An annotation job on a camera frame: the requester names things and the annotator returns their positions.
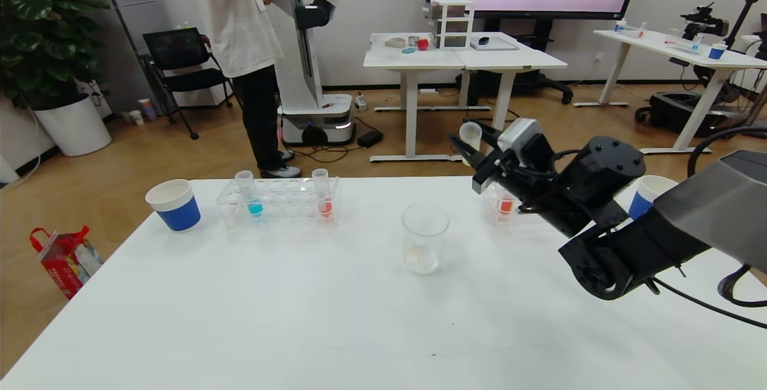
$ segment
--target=office chair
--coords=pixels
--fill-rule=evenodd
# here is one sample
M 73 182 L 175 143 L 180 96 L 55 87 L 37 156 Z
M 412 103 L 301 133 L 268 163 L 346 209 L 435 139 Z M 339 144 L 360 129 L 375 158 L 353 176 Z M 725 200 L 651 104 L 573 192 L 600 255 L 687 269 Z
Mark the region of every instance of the office chair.
M 152 55 L 150 65 L 157 77 L 161 80 L 162 86 L 165 87 L 165 91 L 170 96 L 170 101 L 174 106 L 173 110 L 169 111 L 165 101 L 161 101 L 162 108 L 168 116 L 168 122 L 176 122 L 173 118 L 173 113 L 177 112 L 181 117 L 181 121 L 186 125 L 186 129 L 189 130 L 189 136 L 192 140 L 197 140 L 200 136 L 192 131 L 192 127 L 189 126 L 189 122 L 187 122 L 186 117 L 179 108 L 178 102 L 176 102 L 176 98 L 173 96 L 173 92 L 191 92 L 192 90 L 210 89 L 213 86 L 221 84 L 224 87 L 224 96 L 227 101 L 227 107 L 232 107 L 230 94 L 227 92 L 228 83 L 232 88 L 232 93 L 234 93 L 232 82 L 227 77 L 224 77 L 224 74 L 221 72 L 221 65 L 219 65 L 219 62 L 213 57 L 213 54 L 208 52 L 205 43 L 203 43 L 202 35 L 197 32 L 197 28 L 175 29 L 172 31 L 143 34 L 143 38 L 146 47 Z M 207 68 L 202 71 L 194 71 L 188 74 L 174 76 L 165 76 L 163 73 L 163 71 L 172 69 L 201 65 L 209 59 L 213 59 L 213 62 L 216 62 L 216 66 L 219 68 Z

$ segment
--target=blue liquid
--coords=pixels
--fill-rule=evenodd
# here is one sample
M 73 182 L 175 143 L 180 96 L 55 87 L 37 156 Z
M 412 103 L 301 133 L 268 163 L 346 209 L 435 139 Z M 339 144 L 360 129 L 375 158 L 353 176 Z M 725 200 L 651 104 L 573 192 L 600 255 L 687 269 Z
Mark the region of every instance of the blue liquid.
M 264 206 L 260 201 L 251 201 L 247 203 L 247 210 L 253 216 L 260 216 L 264 211 Z

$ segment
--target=power adapter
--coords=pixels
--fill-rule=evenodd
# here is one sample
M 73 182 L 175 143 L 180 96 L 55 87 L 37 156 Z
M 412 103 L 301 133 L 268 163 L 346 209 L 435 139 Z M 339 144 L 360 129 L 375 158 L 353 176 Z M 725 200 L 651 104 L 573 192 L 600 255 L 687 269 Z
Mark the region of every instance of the power adapter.
M 357 138 L 357 146 L 371 147 L 383 139 L 384 135 L 380 131 L 370 131 Z

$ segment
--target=cup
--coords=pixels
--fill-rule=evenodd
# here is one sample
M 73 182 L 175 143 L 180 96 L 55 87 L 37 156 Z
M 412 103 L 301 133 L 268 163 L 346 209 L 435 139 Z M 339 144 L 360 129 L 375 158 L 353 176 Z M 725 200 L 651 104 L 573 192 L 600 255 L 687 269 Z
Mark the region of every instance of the cup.
M 721 55 L 723 55 L 726 50 L 727 44 L 725 43 L 711 44 L 711 52 L 709 52 L 709 58 L 721 59 Z
M 439 268 L 450 217 L 430 202 L 412 204 L 402 213 L 405 241 L 402 262 L 408 270 L 427 276 Z
M 636 194 L 633 196 L 628 214 L 631 219 L 637 220 L 640 216 L 647 213 L 647 210 L 653 206 L 657 197 L 665 194 L 671 188 L 679 183 L 661 176 L 643 176 L 639 178 L 639 185 L 636 188 Z
M 141 116 L 141 111 L 131 110 L 131 117 L 134 118 L 136 125 L 143 125 L 143 117 Z
M 474 122 L 466 122 L 461 125 L 461 129 L 458 130 L 458 136 L 471 147 L 479 150 L 480 144 L 482 144 L 482 128 Z M 463 165 L 469 165 L 466 158 L 463 159 Z
M 162 182 L 151 188 L 144 198 L 173 231 L 184 231 L 200 221 L 200 208 L 189 180 Z

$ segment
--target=red liquid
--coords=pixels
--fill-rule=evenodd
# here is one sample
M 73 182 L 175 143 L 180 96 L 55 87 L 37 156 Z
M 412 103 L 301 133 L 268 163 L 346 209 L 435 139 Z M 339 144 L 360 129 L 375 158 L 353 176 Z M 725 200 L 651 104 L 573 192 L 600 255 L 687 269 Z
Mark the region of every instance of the red liquid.
M 327 218 L 331 216 L 331 213 L 333 213 L 333 202 L 320 202 L 320 215 Z

